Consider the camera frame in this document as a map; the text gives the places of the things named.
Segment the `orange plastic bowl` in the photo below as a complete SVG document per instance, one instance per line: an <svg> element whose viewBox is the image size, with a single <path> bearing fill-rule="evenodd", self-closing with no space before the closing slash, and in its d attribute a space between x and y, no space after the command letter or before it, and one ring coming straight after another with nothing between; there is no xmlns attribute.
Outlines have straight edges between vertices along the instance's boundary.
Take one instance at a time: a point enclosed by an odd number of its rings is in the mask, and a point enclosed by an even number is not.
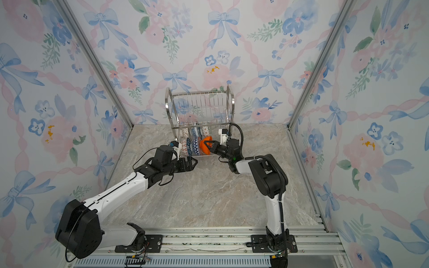
<svg viewBox="0 0 429 268"><path fill-rule="evenodd" d="M212 136L204 137L204 138L200 141L200 150L201 150L201 152L202 152L202 155L210 155L210 154L211 154L211 152L210 152L210 148L211 148L211 141L212 141Z"/></svg>

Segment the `red geometric pattern bowl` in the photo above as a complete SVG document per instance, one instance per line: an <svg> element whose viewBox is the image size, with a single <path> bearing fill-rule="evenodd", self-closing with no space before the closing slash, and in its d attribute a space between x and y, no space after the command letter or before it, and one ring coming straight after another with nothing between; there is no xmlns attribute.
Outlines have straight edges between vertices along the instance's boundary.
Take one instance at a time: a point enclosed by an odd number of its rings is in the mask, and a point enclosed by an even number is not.
<svg viewBox="0 0 429 268"><path fill-rule="evenodd" d="M181 141L181 156L188 156L187 139Z"/></svg>

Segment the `blue geometric pattern bowl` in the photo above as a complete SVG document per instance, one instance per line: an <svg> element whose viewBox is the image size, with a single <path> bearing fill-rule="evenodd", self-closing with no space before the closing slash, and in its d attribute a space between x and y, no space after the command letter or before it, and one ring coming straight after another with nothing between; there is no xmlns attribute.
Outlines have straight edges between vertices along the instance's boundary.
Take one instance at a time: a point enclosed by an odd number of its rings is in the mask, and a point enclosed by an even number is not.
<svg viewBox="0 0 429 268"><path fill-rule="evenodd" d="M187 153L189 156L201 155L200 142L201 142L201 139L199 137L193 138L193 139L187 138L186 146L187 146Z"/></svg>

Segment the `maroon white pattern bowl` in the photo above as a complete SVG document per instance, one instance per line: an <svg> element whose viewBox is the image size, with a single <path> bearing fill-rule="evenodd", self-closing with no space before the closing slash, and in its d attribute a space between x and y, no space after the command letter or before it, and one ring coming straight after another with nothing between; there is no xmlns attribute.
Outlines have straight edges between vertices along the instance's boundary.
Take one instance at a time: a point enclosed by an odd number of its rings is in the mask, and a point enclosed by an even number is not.
<svg viewBox="0 0 429 268"><path fill-rule="evenodd" d="M187 139L187 138L189 138L190 137L190 134L189 134L189 128L187 128L187 127L185 127L185 128L182 128L181 129L181 134L182 134L182 138L183 139Z"/></svg>

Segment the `steel wire dish rack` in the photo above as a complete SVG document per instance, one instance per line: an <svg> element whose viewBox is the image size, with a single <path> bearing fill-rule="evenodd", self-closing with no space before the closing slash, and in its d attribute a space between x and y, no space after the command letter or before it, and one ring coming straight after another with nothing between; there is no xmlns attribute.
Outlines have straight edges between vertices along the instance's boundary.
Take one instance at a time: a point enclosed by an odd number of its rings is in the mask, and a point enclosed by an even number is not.
<svg viewBox="0 0 429 268"><path fill-rule="evenodd" d="M208 126L212 140L220 142L219 129L233 123L235 96L230 86L189 93L173 93L167 88L165 109L175 141L183 140L182 128L189 128L191 138L192 127Z"/></svg>

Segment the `green pattern bowl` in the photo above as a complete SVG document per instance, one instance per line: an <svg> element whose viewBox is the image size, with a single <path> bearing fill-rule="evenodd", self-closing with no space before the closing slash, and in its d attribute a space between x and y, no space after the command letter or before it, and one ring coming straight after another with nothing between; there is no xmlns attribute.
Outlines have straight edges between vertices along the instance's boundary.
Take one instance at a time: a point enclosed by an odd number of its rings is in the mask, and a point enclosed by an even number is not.
<svg viewBox="0 0 429 268"><path fill-rule="evenodd" d="M209 129L209 127L208 127L208 126L203 126L203 127L201 127L201 131L202 131L202 135L203 135L204 137L211 136L211 132L210 132L210 129Z"/></svg>

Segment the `blue floral bowl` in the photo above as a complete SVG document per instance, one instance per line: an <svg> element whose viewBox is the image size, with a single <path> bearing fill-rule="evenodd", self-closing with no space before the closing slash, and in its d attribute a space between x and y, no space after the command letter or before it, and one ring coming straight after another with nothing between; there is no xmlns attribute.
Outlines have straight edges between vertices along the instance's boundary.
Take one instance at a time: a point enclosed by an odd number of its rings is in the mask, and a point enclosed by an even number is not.
<svg viewBox="0 0 429 268"><path fill-rule="evenodd" d="M194 126L191 128L191 138L196 139L200 138L203 139L203 132L200 126Z"/></svg>

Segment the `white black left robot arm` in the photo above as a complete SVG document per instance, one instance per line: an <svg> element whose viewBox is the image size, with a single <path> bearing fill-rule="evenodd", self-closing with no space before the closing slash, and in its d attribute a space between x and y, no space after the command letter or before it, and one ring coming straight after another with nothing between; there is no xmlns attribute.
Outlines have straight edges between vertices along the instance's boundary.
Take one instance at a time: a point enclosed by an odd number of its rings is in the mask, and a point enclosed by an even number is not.
<svg viewBox="0 0 429 268"><path fill-rule="evenodd" d="M102 222L135 195L154 185L163 186L165 176L191 172L197 164L191 156L179 157L176 149L169 145L155 148L155 155L143 165L134 165L124 180L85 201L70 201L61 216L56 240L65 247L66 253L72 253L77 259L112 246L143 252L150 243L142 227L131 222L119 227L103 227Z"/></svg>

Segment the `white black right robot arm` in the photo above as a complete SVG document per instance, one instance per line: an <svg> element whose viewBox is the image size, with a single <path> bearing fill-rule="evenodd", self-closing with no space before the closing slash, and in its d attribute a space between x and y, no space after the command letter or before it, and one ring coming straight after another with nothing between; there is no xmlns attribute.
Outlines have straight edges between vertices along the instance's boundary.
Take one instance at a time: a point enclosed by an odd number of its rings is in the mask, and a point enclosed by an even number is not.
<svg viewBox="0 0 429 268"><path fill-rule="evenodd" d="M271 154L243 157L239 140L233 138L224 144L218 141L205 141L203 144L211 153L227 159L233 173L253 176L259 192L265 196L267 247L273 252L294 251L295 241L285 222L283 204L288 178L275 158Z"/></svg>

